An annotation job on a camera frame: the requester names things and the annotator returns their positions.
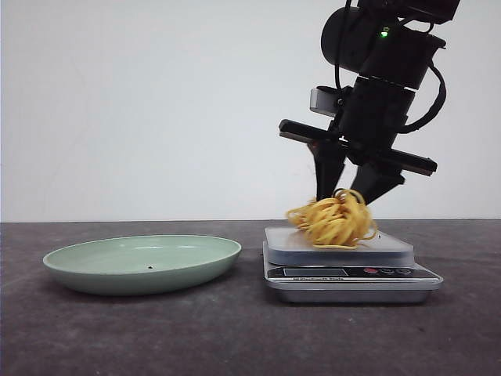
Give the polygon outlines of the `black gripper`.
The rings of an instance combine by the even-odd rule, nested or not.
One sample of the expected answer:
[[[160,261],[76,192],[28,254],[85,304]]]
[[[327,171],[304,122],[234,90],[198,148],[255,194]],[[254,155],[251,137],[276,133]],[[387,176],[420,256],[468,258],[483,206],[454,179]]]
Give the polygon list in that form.
[[[355,155],[352,161],[357,165],[373,159],[421,175],[436,172],[437,163],[431,159],[392,148],[397,134],[404,130],[413,90],[368,78],[357,78],[353,86],[340,90],[344,106],[327,130],[287,119],[279,123],[281,136],[308,143],[315,162],[317,201],[331,197],[337,188],[344,171],[344,147]],[[341,137],[345,138],[342,145],[338,142]],[[405,182],[400,168],[360,165],[351,189],[370,204]]]

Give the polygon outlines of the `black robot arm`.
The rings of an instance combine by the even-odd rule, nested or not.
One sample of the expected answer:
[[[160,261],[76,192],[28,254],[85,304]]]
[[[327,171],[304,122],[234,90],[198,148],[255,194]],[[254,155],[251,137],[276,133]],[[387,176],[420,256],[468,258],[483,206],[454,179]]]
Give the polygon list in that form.
[[[330,117],[328,129],[284,119],[281,136],[305,143],[315,161],[316,197],[333,195],[351,161],[357,168],[351,185],[366,203],[404,183],[403,171],[431,175],[435,161],[395,150],[399,135],[430,123],[442,109],[447,89],[425,115],[409,121],[408,111],[427,72],[435,72],[434,54],[445,41],[430,30],[409,28],[418,21],[429,27],[450,21],[455,1],[346,2],[326,21],[321,35],[324,58],[336,70],[356,73],[353,85],[319,86],[310,94],[310,109]]]

